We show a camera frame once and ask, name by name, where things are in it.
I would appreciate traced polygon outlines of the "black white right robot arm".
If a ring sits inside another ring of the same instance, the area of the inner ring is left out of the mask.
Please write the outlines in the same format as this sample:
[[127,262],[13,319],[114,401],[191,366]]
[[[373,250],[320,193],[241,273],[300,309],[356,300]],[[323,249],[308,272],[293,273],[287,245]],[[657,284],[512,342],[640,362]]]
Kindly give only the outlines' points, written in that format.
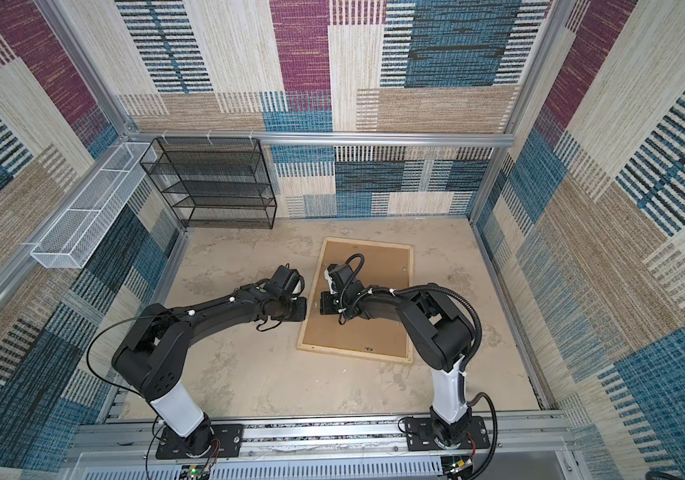
[[444,449],[460,446],[472,418],[465,397],[466,368],[478,352],[482,326],[472,305],[437,284],[400,290],[368,287],[345,300],[342,292],[320,294],[320,313],[342,322],[360,317],[399,322],[416,353],[432,369],[432,435]]

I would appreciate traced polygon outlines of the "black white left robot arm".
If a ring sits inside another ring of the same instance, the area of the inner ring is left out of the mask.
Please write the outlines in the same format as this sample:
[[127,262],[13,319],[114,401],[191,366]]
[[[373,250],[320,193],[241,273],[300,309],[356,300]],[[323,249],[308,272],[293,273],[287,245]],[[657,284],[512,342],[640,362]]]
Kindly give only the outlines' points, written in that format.
[[200,458],[214,448],[214,430],[182,385],[190,347],[240,324],[302,322],[306,311],[304,296],[273,294],[256,286],[188,307],[152,304],[114,352],[112,368],[164,420],[166,442],[183,456]]

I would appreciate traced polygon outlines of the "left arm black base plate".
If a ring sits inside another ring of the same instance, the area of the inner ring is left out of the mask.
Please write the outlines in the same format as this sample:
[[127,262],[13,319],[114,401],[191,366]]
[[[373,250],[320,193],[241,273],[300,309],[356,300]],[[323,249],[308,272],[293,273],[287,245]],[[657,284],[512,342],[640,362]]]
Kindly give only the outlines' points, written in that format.
[[196,428],[188,437],[179,436],[172,428],[164,427],[156,460],[204,461],[219,458],[236,458],[242,448],[242,424],[211,424]]

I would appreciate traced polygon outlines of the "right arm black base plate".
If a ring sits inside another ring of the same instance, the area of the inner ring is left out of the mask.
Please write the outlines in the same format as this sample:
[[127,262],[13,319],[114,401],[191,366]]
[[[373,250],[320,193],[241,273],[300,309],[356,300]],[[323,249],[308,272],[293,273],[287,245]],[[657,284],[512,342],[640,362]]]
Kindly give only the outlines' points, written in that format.
[[491,446],[490,427],[480,416],[472,416],[461,437],[448,447],[436,440],[429,417],[404,416],[398,419],[397,428],[405,436],[409,451],[428,450],[484,450]]

